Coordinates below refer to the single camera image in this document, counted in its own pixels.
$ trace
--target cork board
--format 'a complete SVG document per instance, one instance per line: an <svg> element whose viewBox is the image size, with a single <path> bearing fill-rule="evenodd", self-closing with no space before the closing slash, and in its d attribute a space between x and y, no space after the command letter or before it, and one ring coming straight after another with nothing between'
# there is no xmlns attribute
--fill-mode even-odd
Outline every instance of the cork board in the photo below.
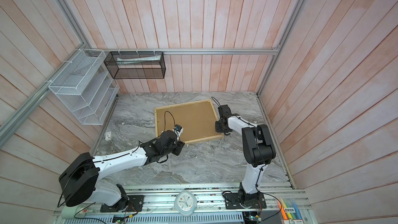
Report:
<svg viewBox="0 0 398 224"><path fill-rule="evenodd" d="M184 128L180 140L186 144L222 138L224 134L215 130L218 121L211 99L193 101L176 105L155 108L155 132L159 136L164 130L164 113L172 113L176 124ZM166 130L172 130L172 116L166 113Z"/></svg>

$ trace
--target clock face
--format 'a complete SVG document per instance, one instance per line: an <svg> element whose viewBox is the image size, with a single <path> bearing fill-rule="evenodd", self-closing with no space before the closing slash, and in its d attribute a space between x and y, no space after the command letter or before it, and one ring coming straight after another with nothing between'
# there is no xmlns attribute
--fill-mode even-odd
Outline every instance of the clock face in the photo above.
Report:
<svg viewBox="0 0 398 224"><path fill-rule="evenodd" d="M190 194L182 193L179 195L176 201L178 208L180 208L183 211L189 211L192 208L195 200L192 198Z"/></svg>

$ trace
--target black mesh basket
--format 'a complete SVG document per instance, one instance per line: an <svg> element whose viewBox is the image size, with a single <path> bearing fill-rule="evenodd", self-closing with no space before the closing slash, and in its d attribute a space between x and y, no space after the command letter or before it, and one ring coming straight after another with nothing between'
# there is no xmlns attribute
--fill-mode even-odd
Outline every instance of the black mesh basket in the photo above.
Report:
<svg viewBox="0 0 398 224"><path fill-rule="evenodd" d="M166 72L160 51L112 51L104 63L114 79L163 79Z"/></svg>

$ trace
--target label sticker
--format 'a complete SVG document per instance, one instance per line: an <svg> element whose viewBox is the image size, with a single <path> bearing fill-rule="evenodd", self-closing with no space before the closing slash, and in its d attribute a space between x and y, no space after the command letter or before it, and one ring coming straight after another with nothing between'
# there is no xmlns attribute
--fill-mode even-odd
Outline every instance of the label sticker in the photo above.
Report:
<svg viewBox="0 0 398 224"><path fill-rule="evenodd" d="M106 140L106 141L111 140L111 133L112 133L112 132L106 132L106 133L105 133L105 140Z"/></svg>
<svg viewBox="0 0 398 224"><path fill-rule="evenodd" d="M295 213L296 210L294 208L283 208L286 213Z"/></svg>
<svg viewBox="0 0 398 224"><path fill-rule="evenodd" d="M283 224L304 224L303 220L284 220Z"/></svg>

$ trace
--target white clock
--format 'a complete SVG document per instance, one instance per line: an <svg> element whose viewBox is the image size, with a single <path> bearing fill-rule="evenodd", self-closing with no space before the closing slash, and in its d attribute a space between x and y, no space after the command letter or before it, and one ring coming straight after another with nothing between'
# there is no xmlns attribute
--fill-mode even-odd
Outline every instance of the white clock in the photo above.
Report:
<svg viewBox="0 0 398 224"><path fill-rule="evenodd" d="M187 190L181 191L174 201L174 207L183 216L190 216L195 211L196 205L196 197Z"/></svg>

